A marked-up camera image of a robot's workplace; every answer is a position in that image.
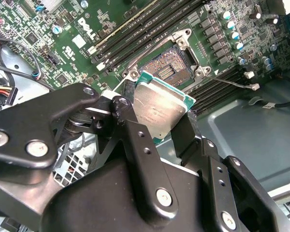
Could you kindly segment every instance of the black cable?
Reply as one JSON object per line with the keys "label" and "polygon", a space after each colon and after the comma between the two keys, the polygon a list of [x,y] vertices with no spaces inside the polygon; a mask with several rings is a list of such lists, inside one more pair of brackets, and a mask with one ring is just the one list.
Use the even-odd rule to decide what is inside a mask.
{"label": "black cable", "polygon": [[[5,63],[3,61],[3,58],[2,58],[2,48],[3,48],[3,45],[0,44],[0,65],[2,65],[3,67],[6,68],[6,65],[5,65]],[[6,75],[7,79],[8,79],[9,86],[10,87],[15,87],[15,80],[14,80],[14,77],[12,76],[12,74],[9,73],[9,72],[4,72],[4,73],[5,73],[5,75]]]}
{"label": "black cable", "polygon": [[275,104],[275,108],[284,108],[284,107],[289,107],[290,106],[290,102],[286,102],[283,104]]}

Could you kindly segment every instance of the connector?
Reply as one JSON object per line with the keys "label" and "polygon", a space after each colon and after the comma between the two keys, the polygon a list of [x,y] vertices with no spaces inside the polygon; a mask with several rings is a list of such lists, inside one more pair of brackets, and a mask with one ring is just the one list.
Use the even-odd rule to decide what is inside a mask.
{"label": "connector", "polygon": [[249,86],[251,87],[251,89],[253,91],[257,91],[260,88],[260,85],[258,83],[252,84],[252,85],[249,85]]}
{"label": "connector", "polygon": [[12,106],[14,104],[14,101],[15,101],[17,93],[18,93],[18,88],[13,87],[11,92],[10,92],[10,95],[9,95],[8,99],[5,102],[5,105]]}

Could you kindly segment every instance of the gray metal panel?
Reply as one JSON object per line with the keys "label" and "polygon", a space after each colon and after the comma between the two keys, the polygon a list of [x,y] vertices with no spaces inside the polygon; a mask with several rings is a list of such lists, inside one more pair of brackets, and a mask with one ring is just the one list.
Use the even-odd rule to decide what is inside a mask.
{"label": "gray metal panel", "polygon": [[[273,81],[258,93],[270,101],[290,101],[290,83]],[[199,121],[222,157],[238,157],[267,191],[290,183],[290,108],[266,110],[234,101]]]}

